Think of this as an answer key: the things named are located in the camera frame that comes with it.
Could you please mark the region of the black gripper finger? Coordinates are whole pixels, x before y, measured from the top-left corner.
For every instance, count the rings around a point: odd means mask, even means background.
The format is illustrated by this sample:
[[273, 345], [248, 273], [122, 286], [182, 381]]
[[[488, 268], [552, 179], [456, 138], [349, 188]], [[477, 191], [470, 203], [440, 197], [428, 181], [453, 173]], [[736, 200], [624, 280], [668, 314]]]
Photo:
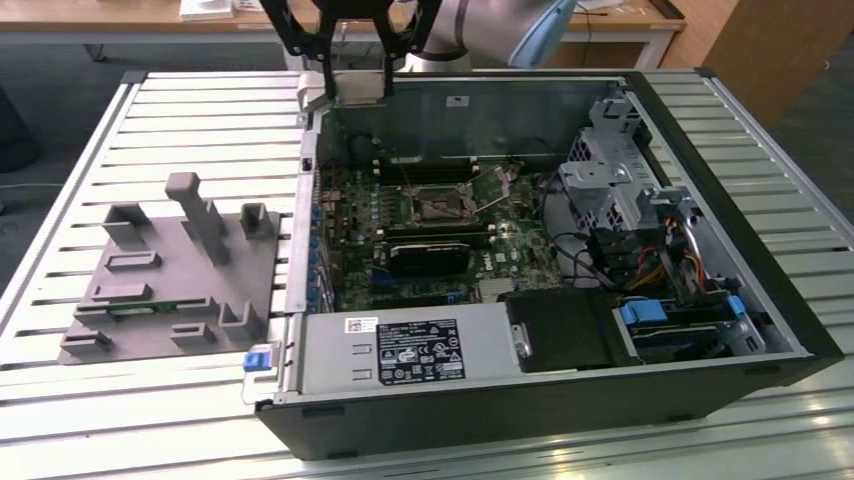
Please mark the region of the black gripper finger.
[[373, 1], [369, 19], [382, 47], [382, 96], [393, 94], [393, 63], [409, 53], [420, 53], [440, 9], [440, 0], [417, 0], [405, 28], [393, 29], [389, 8], [392, 1]]
[[313, 1], [318, 9], [318, 24], [314, 32], [308, 32], [300, 24], [285, 0], [260, 0], [278, 39], [290, 55], [314, 60], [321, 65], [324, 93], [328, 98], [337, 94], [333, 79], [330, 45], [338, 20], [337, 1]]

